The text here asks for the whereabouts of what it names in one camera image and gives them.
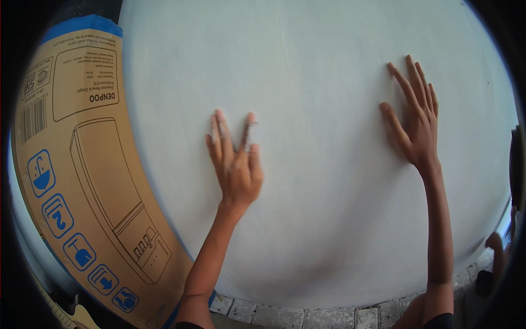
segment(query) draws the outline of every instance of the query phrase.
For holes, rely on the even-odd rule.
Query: brown cardboard box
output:
[[[169,327],[192,261],[135,149],[122,30],[95,15],[70,21],[48,33],[21,90],[12,129],[18,182],[50,250],[89,294],[139,328]],[[78,29],[83,22],[95,28]]]

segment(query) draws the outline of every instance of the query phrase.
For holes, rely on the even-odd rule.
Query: blue icon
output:
[[[112,298],[112,303],[124,312],[130,313],[139,303],[139,297],[130,289],[124,287]]]
[[[42,215],[51,233],[60,238],[73,227],[73,217],[61,194],[57,193],[42,205]]]
[[[31,180],[33,193],[41,197],[55,186],[55,172],[51,166],[51,158],[46,149],[38,152],[27,162],[27,173]]]
[[[64,253],[79,270],[84,271],[95,261],[97,255],[81,233],[76,233],[64,244]]]
[[[106,265],[100,264],[89,275],[88,281],[101,294],[107,296],[119,285],[119,279]]]

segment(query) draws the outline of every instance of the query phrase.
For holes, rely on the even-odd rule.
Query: background person's arm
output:
[[[212,116],[212,131],[206,144],[216,169],[223,198],[216,219],[188,274],[176,322],[190,322],[205,329],[214,328],[208,299],[221,272],[230,237],[237,222],[259,194],[263,172],[259,166],[259,146],[249,145],[253,113],[245,122],[238,153],[234,152],[225,117],[220,110]]]
[[[437,156],[438,102],[433,86],[426,83],[422,68],[406,57],[410,80],[396,67],[388,69],[398,80],[408,102],[407,129],[404,130],[388,103],[380,104],[391,127],[392,137],[406,159],[419,171],[426,189],[429,218],[428,283],[421,299],[423,325],[437,315],[453,313],[453,239],[442,168]]]

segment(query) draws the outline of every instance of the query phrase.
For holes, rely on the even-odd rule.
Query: upper arm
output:
[[[181,298],[175,322],[190,322],[204,329],[214,329],[208,308],[208,298],[202,295]]]
[[[453,314],[453,284],[448,282],[428,285],[424,297],[422,325],[444,313]]]

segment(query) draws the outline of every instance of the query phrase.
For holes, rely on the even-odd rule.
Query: stone floor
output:
[[[453,276],[454,328],[464,328],[464,293],[481,270],[491,270],[493,256],[484,252],[475,264]],[[210,307],[218,329],[390,329],[409,303],[424,292],[366,307],[300,310],[216,296]]]

